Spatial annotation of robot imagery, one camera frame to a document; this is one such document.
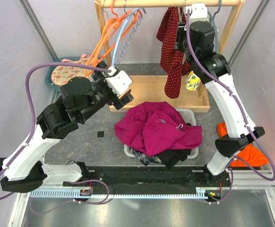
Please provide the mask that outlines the slate blue hanger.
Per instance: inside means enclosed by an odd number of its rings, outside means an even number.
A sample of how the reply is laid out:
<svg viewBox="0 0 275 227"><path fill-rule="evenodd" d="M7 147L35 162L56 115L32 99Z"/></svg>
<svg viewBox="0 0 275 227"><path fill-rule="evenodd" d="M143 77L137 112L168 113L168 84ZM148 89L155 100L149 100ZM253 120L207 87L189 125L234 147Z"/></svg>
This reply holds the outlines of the slate blue hanger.
<svg viewBox="0 0 275 227"><path fill-rule="evenodd" d="M219 53L220 52L220 46L219 46L219 36L218 36L218 29L215 23L215 17L216 15L220 12L222 7L222 0L219 0L218 4L218 9L217 11L212 15L210 11L208 11L208 16L209 16L209 23L211 24L214 32L215 32L215 52Z"/></svg>

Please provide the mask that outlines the navy plaid skirt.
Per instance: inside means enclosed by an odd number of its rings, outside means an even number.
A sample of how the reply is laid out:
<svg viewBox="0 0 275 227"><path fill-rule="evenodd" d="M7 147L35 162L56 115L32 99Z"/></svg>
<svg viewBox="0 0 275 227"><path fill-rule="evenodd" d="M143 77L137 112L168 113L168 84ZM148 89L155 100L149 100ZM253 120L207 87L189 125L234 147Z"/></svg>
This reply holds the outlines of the navy plaid skirt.
<svg viewBox="0 0 275 227"><path fill-rule="evenodd" d="M133 154L144 166L148 166L151 163L162 165L162 161L158 156L149 156L141 151L137 151L132 147L129 147L131 154Z"/></svg>

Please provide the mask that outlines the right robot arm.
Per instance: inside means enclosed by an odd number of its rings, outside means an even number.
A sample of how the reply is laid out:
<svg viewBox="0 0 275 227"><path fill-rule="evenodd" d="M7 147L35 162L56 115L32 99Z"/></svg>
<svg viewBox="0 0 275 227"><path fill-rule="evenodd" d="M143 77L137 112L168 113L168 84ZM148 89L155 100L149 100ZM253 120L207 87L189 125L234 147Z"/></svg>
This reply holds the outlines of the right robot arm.
<svg viewBox="0 0 275 227"><path fill-rule="evenodd" d="M265 134L263 127L249 119L237 95L230 66L214 51L215 31L206 21L193 22L189 29L178 23L175 48L184 52L192 71L213 96L227 127L227 134L215 141L217 151L205 165L203 182L214 186L230 160Z"/></svg>

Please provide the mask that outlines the lemon print garment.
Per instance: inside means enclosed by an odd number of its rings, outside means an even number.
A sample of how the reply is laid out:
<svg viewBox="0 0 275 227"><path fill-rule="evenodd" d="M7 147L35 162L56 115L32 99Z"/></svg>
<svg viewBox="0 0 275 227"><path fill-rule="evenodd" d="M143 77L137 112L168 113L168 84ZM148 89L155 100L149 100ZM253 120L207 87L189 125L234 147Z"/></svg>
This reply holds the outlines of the lemon print garment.
<svg viewBox="0 0 275 227"><path fill-rule="evenodd" d="M195 91L199 84L200 78L194 73L194 71L191 71L186 79L185 88L189 91Z"/></svg>

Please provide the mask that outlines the magenta skirt grey lining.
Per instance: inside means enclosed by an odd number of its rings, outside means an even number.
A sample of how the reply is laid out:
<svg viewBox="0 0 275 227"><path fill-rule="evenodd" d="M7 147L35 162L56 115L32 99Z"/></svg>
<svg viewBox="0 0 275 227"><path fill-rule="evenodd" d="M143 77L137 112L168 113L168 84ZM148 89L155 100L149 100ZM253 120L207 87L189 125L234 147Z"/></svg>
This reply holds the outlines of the magenta skirt grey lining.
<svg viewBox="0 0 275 227"><path fill-rule="evenodd" d="M202 127L187 125L166 101L144 102L127 111L114 125L125 145L149 156L168 149L194 149L202 143Z"/></svg>

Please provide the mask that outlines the black pleated skirt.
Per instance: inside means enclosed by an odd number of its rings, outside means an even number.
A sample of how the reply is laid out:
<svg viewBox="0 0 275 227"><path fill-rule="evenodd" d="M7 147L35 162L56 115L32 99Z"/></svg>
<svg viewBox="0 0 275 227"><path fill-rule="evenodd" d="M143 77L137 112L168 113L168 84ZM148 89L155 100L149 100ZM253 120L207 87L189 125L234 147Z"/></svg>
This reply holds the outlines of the black pleated skirt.
<svg viewBox="0 0 275 227"><path fill-rule="evenodd" d="M178 162L185 161L191 154L191 151L192 149L168 149L157 154L157 156L167 169L171 169Z"/></svg>

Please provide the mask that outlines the red polka dot skirt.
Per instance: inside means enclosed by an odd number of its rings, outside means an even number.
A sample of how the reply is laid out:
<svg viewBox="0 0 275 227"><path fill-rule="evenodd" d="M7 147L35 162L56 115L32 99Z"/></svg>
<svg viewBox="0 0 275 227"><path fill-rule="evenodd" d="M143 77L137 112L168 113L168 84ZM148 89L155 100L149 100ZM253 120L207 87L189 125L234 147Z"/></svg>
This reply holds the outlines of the red polka dot skirt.
<svg viewBox="0 0 275 227"><path fill-rule="evenodd" d="M164 92L171 99L180 95L181 78L190 71L184 53L175 49L178 23L186 22L183 8L169 7L163 16L156 38L162 42L160 66L167 73Z"/></svg>

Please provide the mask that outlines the orange plastic hanger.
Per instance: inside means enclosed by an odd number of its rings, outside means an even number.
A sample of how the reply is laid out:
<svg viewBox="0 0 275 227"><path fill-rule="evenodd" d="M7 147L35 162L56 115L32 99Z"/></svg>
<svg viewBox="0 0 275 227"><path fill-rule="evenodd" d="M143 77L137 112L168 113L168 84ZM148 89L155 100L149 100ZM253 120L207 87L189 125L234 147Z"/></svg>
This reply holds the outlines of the orange plastic hanger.
<svg viewBox="0 0 275 227"><path fill-rule="evenodd" d="M100 41L98 42L97 46L95 47L94 51L92 52L91 56L88 58L87 62L85 63L86 66L92 66L96 67L98 63L103 61L107 54L110 53L112 48L110 48L108 51L105 51L105 54L101 56L100 59L98 57L100 56L100 50L106 44L111 36L115 33L115 26L117 25L117 18L113 17L110 18L104 25L103 33L101 36Z"/></svg>

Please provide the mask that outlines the light blue hanger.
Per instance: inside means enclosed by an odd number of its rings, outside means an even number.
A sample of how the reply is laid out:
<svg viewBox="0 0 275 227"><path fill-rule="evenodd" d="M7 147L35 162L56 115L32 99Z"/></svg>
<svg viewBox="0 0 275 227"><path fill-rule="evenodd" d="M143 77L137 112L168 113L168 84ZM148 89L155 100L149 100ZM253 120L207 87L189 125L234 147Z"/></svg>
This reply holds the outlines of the light blue hanger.
<svg viewBox="0 0 275 227"><path fill-rule="evenodd" d="M119 65L123 60L123 57L145 15L145 8L134 8L130 13L128 12L126 14L125 20L121 23L120 32L113 49L112 66Z"/></svg>

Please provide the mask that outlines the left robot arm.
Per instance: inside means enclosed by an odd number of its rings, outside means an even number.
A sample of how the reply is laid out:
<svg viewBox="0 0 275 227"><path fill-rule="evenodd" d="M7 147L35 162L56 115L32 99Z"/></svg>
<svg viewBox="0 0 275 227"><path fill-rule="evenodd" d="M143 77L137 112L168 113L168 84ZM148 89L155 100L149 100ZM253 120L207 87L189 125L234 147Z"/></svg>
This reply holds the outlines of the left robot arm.
<svg viewBox="0 0 275 227"><path fill-rule="evenodd" d="M90 173L83 162L44 164L41 158L55 144L77 130L105 105L121 109L133 100L131 77L114 66L93 68L95 85L85 77L71 78L59 98L33 115L28 137L7 158L0 158L0 185L5 192L31 192L42 185L85 186Z"/></svg>

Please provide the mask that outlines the grey hanger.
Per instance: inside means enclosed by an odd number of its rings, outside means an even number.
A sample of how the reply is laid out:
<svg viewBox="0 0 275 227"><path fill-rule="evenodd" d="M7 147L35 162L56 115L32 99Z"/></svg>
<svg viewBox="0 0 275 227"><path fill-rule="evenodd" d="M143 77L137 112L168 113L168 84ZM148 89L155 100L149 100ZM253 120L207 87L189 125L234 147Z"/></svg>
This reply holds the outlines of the grey hanger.
<svg viewBox="0 0 275 227"><path fill-rule="evenodd" d="M185 4L186 4L186 0L184 0L182 7L178 7L179 22L182 22L183 15L185 14ZM185 64L185 59L186 59L186 55L183 54L182 65Z"/></svg>

